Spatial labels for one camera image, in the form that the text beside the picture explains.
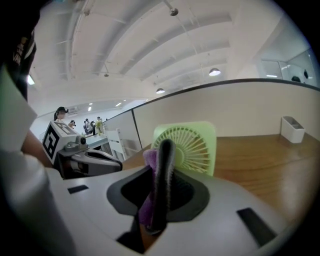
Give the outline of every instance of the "purple cloth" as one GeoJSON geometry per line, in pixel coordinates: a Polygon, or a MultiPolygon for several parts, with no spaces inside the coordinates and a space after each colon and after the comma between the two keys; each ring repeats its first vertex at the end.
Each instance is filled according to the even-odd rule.
{"type": "Polygon", "coordinates": [[[151,192],[145,199],[144,203],[142,204],[140,210],[139,210],[139,222],[145,226],[151,225],[151,219],[152,219],[152,211],[153,211],[153,191],[154,191],[154,181],[156,176],[156,170],[157,170],[157,155],[158,150],[157,149],[148,149],[145,152],[143,152],[143,158],[145,161],[146,166],[150,166],[152,168],[152,188],[151,192]]]}

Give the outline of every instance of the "white container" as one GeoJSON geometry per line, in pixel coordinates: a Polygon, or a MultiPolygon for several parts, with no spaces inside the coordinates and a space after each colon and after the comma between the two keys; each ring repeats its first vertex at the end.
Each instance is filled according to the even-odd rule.
{"type": "Polygon", "coordinates": [[[291,116],[283,116],[281,118],[281,135],[291,143],[302,142],[305,129],[291,116]]]}

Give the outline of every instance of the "white box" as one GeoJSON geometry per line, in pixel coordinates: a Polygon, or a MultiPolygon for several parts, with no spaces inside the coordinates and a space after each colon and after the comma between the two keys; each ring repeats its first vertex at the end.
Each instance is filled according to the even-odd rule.
{"type": "Polygon", "coordinates": [[[302,142],[305,129],[291,116],[283,116],[281,118],[281,135],[291,143],[302,142]]]}
{"type": "Polygon", "coordinates": [[[69,142],[75,142],[79,135],[64,122],[50,121],[43,137],[42,148],[51,164],[55,163],[57,152],[69,142]]]}

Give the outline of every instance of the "black shirt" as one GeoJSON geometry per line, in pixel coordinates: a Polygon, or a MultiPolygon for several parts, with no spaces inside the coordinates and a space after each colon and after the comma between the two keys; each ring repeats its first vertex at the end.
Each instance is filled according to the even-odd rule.
{"type": "Polygon", "coordinates": [[[17,88],[28,99],[27,79],[37,50],[34,29],[40,19],[40,9],[51,1],[10,1],[7,10],[14,10],[8,15],[5,27],[4,58],[7,70],[17,88]]]}

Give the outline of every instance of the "black slot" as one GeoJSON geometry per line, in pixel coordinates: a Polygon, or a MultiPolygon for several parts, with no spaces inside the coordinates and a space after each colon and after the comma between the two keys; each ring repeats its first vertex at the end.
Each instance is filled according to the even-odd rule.
{"type": "Polygon", "coordinates": [[[145,247],[140,232],[138,214],[133,219],[130,231],[122,234],[116,241],[130,248],[131,250],[136,251],[137,253],[145,253],[145,247]]]}
{"type": "Polygon", "coordinates": [[[87,189],[88,189],[88,187],[86,185],[80,185],[80,186],[70,187],[70,188],[68,188],[68,191],[70,194],[74,194],[74,193],[80,192],[82,190],[87,190],[87,189]]]}
{"type": "Polygon", "coordinates": [[[172,175],[170,211],[186,205],[194,197],[195,188],[183,178],[172,175]]]}
{"type": "Polygon", "coordinates": [[[277,234],[268,227],[268,225],[251,208],[237,210],[236,213],[260,247],[269,243],[277,236],[277,234]]]}
{"type": "Polygon", "coordinates": [[[152,170],[124,184],[121,194],[131,203],[141,208],[152,188],[152,170]]]}

